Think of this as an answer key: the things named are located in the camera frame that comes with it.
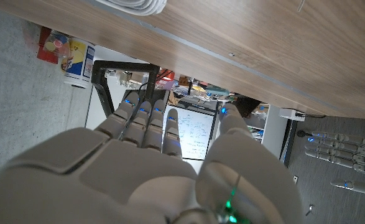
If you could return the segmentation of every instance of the white cable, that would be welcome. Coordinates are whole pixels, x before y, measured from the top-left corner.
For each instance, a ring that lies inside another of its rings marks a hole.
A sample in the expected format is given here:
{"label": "white cable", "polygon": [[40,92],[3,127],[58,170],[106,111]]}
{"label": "white cable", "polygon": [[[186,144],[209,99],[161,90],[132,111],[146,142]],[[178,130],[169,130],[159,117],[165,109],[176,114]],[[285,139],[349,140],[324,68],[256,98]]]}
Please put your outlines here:
{"label": "white cable", "polygon": [[137,16],[162,12],[167,0],[95,0],[109,7]]}

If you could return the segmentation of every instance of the robotic arm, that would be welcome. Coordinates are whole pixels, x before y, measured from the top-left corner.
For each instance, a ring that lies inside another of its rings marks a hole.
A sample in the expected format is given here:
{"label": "robotic arm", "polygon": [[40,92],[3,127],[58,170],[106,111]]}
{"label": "robotic arm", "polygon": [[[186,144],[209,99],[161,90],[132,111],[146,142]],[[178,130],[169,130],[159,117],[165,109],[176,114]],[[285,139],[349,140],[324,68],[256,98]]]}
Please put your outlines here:
{"label": "robotic arm", "polygon": [[131,93],[94,131],[65,131],[9,161],[0,223],[302,223],[293,177],[235,106],[221,109],[196,175],[181,160],[177,111],[163,127],[164,103],[138,101]]}

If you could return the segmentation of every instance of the blue led light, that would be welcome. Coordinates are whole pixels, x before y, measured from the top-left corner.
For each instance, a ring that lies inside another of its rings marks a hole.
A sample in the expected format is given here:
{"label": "blue led light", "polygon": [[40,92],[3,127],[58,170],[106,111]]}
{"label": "blue led light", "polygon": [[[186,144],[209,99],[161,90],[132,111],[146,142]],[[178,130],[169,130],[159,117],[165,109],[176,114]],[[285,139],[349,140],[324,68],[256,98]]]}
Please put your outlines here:
{"label": "blue led light", "polygon": [[229,217],[229,221],[231,223],[237,223],[238,222],[238,220],[235,217],[233,217],[232,215]]}

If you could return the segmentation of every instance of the wooden desk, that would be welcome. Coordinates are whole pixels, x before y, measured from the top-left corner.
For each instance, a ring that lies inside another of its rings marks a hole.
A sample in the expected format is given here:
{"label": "wooden desk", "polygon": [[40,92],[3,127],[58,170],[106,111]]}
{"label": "wooden desk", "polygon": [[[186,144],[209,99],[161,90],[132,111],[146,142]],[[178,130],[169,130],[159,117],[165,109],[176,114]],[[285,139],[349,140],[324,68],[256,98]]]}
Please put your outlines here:
{"label": "wooden desk", "polygon": [[159,15],[120,17],[79,0],[0,0],[0,10],[281,108],[365,118],[365,0],[299,4],[168,0]]}

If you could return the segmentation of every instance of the gray floor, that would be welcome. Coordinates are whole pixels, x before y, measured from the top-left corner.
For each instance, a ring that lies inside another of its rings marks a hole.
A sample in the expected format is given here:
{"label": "gray floor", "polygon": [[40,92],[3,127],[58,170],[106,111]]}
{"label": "gray floor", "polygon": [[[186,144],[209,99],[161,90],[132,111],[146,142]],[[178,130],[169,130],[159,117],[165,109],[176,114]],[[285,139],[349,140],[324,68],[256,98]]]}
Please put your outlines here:
{"label": "gray floor", "polygon": [[[307,118],[298,123],[297,130],[300,129],[365,136],[365,119]],[[365,174],[306,156],[307,142],[307,138],[294,139],[289,164],[291,173],[298,176],[305,212],[309,204],[314,204],[313,213],[305,217],[305,223],[365,223],[365,194],[330,185],[337,178],[365,182]]]}
{"label": "gray floor", "polygon": [[0,166],[66,129],[84,126],[91,89],[63,83],[36,58],[40,28],[0,12]]}

